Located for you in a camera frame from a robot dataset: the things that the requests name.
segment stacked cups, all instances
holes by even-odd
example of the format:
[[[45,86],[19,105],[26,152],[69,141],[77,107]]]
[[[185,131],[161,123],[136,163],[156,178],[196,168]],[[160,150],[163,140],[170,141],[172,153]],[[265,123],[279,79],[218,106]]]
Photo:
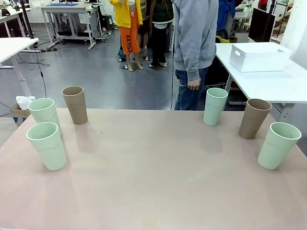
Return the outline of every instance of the stacked cups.
[[[80,86],[70,86],[62,90],[62,94],[73,123],[82,125],[87,122],[84,89]]]
[[[41,98],[30,102],[28,109],[37,123],[53,122],[58,125],[60,136],[62,136],[61,127],[54,101],[50,98]]]
[[[245,139],[253,139],[272,106],[260,99],[249,99],[243,115],[239,135]]]
[[[301,137],[301,132],[290,124],[271,124],[258,156],[258,163],[263,168],[276,169]]]
[[[220,88],[211,88],[207,90],[205,112],[203,116],[203,122],[206,125],[217,125],[226,104],[227,96],[227,91]]]
[[[65,151],[57,124],[39,123],[31,127],[26,136],[49,170],[59,170],[66,165]]]

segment yellow jacket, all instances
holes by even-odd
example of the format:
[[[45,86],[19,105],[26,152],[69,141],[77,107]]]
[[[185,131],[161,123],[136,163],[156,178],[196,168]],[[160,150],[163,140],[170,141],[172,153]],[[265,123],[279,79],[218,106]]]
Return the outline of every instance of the yellow jacket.
[[[114,6],[115,9],[116,24],[118,26],[131,28],[128,0],[123,3],[119,3],[118,0],[109,0],[109,2]],[[138,13],[139,25],[143,25],[140,0],[135,0],[135,4]]]

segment light green cup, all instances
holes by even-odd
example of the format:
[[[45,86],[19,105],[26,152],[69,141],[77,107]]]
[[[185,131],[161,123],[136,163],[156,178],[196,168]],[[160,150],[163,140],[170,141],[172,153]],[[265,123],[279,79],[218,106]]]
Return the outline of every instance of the light green cup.
[[[219,122],[222,110],[226,103],[228,93],[220,88],[207,90],[203,122],[208,126],[215,126]]]
[[[59,127],[59,133],[62,136],[61,126],[54,101],[50,98],[41,98],[30,102],[28,109],[37,123],[53,122]]]
[[[57,124],[39,123],[32,126],[26,136],[49,170],[59,170],[66,165],[66,155]]]
[[[290,124],[271,124],[258,156],[258,163],[263,168],[276,169],[301,137],[301,132]]]

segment orange pants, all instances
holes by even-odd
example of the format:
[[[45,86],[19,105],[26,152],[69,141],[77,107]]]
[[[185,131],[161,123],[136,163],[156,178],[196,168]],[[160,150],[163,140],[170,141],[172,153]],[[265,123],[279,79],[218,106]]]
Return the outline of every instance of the orange pants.
[[[138,13],[130,12],[131,28],[120,27],[121,46],[125,55],[137,54],[140,51],[138,43]]]

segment jeans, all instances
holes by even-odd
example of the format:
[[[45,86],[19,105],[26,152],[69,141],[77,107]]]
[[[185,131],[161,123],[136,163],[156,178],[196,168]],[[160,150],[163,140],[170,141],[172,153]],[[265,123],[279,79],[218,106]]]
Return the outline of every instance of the jeans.
[[[200,88],[198,90],[188,89],[188,73],[186,71],[176,70],[175,75],[179,80],[179,94],[175,110],[196,110],[198,102],[201,99],[201,92],[205,84],[205,76],[208,68],[199,69],[201,78]]]
[[[152,33],[153,43],[153,66],[157,66],[159,62],[166,63],[165,47],[166,47],[166,28],[158,29],[153,25]]]

